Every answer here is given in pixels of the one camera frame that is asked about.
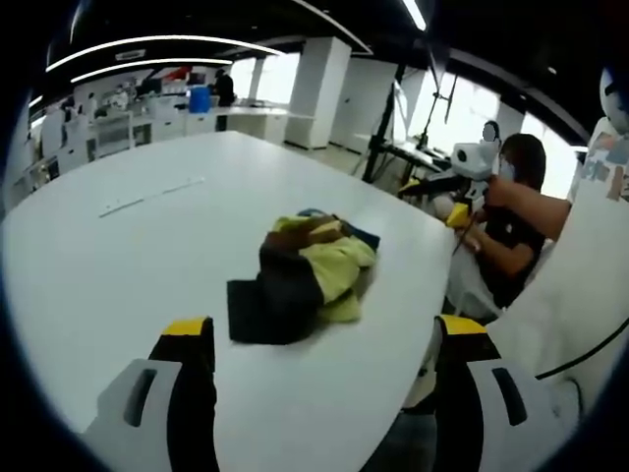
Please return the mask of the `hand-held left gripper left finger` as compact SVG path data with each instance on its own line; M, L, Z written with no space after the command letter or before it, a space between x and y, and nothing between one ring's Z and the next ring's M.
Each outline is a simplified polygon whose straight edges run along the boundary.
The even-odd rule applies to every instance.
M217 471L211 318L165 328L97 398L83 441L111 471Z

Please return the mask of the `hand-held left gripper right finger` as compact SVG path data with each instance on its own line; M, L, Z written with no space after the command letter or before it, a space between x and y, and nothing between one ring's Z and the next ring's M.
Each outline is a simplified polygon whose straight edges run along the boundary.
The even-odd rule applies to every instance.
M535 471L558 445L549 391L501 358L486 329L441 315L436 471Z

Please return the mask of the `person's right hand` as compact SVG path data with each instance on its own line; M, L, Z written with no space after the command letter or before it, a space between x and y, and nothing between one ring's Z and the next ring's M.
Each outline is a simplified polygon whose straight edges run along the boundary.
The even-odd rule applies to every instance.
M484 193L485 220L495 218L504 210L509 209L511 184L512 181L498 176L492 176L488 179L487 189Z

